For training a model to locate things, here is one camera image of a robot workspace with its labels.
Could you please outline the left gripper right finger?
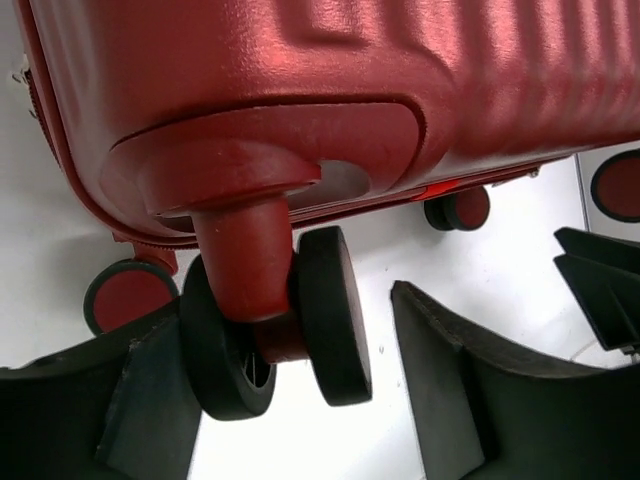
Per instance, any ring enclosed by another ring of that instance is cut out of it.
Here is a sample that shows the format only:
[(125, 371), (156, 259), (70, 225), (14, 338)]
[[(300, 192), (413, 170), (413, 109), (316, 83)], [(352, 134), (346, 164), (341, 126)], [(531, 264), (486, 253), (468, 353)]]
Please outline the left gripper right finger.
[(398, 281), (391, 302), (430, 479), (635, 479), (639, 368), (514, 343)]

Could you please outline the red hard-shell suitcase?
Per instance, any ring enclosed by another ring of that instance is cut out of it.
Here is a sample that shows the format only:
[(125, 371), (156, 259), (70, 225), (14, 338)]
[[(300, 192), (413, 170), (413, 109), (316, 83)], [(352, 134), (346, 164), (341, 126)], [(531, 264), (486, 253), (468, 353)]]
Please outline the red hard-shell suitcase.
[(372, 395), (335, 220), (639, 137), (635, 1), (19, 1), (27, 88), (87, 210), (144, 256), (196, 248), (183, 351), (202, 409), (262, 415), (309, 359)]

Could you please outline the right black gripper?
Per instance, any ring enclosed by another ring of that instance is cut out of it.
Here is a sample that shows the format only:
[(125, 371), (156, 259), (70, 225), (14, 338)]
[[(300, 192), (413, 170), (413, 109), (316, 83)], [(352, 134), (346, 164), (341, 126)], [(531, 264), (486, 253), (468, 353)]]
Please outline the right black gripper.
[(554, 263), (606, 351), (639, 351), (639, 244), (563, 227)]

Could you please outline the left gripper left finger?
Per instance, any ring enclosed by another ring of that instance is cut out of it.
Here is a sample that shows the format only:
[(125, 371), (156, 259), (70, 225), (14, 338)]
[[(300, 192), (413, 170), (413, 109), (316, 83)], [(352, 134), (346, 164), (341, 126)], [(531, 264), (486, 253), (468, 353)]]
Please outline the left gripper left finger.
[(202, 410), (179, 303), (1, 370), (4, 479), (185, 479)]

